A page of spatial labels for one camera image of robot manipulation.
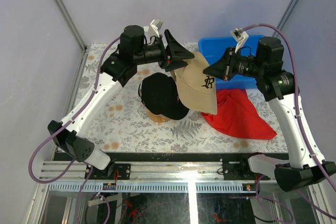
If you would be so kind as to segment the black cap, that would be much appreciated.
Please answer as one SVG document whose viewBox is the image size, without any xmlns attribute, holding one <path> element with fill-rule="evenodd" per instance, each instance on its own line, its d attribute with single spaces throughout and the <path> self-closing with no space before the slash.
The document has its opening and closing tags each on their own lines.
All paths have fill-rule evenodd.
<svg viewBox="0 0 336 224">
<path fill-rule="evenodd" d="M 145 109 L 171 120 L 181 120 L 189 112 L 179 99 L 174 79 L 160 72 L 142 80 L 138 87 L 138 96 Z"/>
</svg>

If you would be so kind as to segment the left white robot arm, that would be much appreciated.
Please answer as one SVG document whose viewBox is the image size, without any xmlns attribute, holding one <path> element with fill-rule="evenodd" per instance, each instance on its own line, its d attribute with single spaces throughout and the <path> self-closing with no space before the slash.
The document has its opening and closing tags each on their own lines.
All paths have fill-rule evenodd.
<svg viewBox="0 0 336 224">
<path fill-rule="evenodd" d="M 139 65 L 156 62 L 160 68 L 171 71 L 185 67 L 187 60 L 194 58 L 194 54 L 178 43 L 169 30 L 160 35 L 160 28 L 159 19 L 149 26 L 154 37 L 149 44 L 143 27 L 127 26 L 117 40 L 116 51 L 108 58 L 101 57 L 90 91 L 60 122 L 52 120 L 48 124 L 55 145 L 76 161 L 95 167 L 103 179 L 114 175 L 115 166 L 106 153 L 86 139 L 98 110 L 137 73 Z"/>
</svg>

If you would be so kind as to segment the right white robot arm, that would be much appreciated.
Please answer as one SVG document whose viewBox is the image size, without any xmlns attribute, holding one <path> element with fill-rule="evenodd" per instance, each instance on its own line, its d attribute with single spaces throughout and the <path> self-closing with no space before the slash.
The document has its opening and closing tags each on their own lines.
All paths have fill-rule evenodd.
<svg viewBox="0 0 336 224">
<path fill-rule="evenodd" d="M 239 166 L 240 175 L 251 179 L 261 174 L 275 179 L 285 192 L 317 184 L 335 174 L 335 162 L 327 161 L 311 134 L 301 97 L 295 91 L 295 77 L 283 70 L 281 41 L 261 37 L 255 56 L 243 56 L 235 47 L 226 48 L 222 57 L 203 73 L 224 81 L 235 75 L 256 80 L 257 89 L 269 103 L 280 125 L 289 159 L 253 153 Z"/>
</svg>

